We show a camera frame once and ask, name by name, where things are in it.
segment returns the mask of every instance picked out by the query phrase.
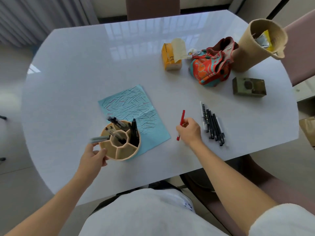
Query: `scribbled paper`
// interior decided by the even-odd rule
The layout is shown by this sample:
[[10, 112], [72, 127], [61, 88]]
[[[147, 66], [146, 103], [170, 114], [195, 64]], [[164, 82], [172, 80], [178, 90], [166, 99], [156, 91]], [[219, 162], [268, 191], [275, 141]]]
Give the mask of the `scribbled paper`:
[[136, 119], [141, 134], [141, 146], [137, 155], [171, 138], [140, 85], [104, 98], [98, 103], [106, 118], [112, 116], [127, 121]]

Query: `forearm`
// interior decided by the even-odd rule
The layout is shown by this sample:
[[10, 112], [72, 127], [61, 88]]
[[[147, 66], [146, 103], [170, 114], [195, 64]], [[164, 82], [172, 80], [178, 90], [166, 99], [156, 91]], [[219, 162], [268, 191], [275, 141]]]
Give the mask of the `forearm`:
[[85, 182], [74, 177], [49, 202], [6, 236], [57, 236], [86, 188]]
[[191, 149], [206, 171], [224, 208], [246, 234], [260, 215], [277, 205], [266, 193], [226, 164], [204, 143], [193, 143]]

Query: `chair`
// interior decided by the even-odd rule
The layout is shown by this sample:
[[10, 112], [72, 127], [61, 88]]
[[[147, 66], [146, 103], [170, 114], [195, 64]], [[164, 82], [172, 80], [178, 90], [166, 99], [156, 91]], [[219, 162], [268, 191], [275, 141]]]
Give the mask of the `chair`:
[[[267, 171], [257, 165], [250, 155], [239, 158], [242, 174], [268, 194], [279, 204], [293, 203], [302, 206], [312, 214], [315, 214], [315, 203], [288, 187], [284, 182], [275, 178]], [[215, 216], [215, 218], [230, 232], [232, 236], [246, 236], [246, 234], [236, 225], [234, 220], [224, 209], [216, 193], [211, 192], [189, 176], [189, 173], [180, 175], [183, 183], [196, 196], [196, 198]]]
[[292, 22], [285, 31], [288, 42], [281, 60], [292, 85], [295, 86], [315, 75], [313, 55], [315, 53], [315, 10]]
[[180, 15], [179, 0], [126, 0], [128, 21]]

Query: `jute basket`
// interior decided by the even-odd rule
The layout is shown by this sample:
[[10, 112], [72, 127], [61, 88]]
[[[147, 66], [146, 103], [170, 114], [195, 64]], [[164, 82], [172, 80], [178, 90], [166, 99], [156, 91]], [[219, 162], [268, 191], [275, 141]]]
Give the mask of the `jute basket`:
[[[254, 40], [254, 37], [259, 37], [266, 30], [269, 31], [270, 40], [274, 47], [273, 52], [262, 48]], [[280, 60], [284, 58], [283, 50], [287, 42], [287, 33], [275, 22], [266, 19], [253, 20], [249, 23], [246, 31], [238, 42], [239, 48], [232, 52], [232, 58], [234, 60], [232, 69], [238, 72], [247, 71], [270, 56]]]

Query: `white sleeve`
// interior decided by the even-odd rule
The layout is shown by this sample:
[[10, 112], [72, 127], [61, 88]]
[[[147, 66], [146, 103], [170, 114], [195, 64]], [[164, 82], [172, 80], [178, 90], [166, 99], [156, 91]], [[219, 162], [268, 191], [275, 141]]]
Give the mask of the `white sleeve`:
[[315, 216], [301, 206], [283, 204], [263, 213], [250, 227], [249, 236], [315, 235]]

